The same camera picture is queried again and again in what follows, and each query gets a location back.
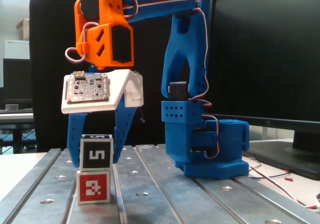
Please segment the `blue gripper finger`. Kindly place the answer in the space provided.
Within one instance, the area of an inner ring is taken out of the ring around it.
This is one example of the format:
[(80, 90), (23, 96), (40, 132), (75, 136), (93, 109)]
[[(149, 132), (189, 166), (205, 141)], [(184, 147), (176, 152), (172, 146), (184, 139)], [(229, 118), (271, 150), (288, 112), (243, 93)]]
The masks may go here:
[(128, 132), (135, 115), (137, 107), (125, 107), (125, 96), (122, 95), (115, 109), (115, 127), (113, 139), (113, 163), (116, 164), (121, 156)]
[(70, 113), (68, 117), (67, 149), (75, 168), (80, 167), (80, 144), (87, 113)]

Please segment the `orange and blue gripper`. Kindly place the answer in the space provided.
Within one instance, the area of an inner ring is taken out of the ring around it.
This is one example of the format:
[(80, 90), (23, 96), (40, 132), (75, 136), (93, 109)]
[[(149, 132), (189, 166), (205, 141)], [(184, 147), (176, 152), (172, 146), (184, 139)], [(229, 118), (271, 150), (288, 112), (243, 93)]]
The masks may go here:
[(77, 0), (74, 4), (75, 48), (97, 68), (134, 65), (133, 28), (122, 0)]

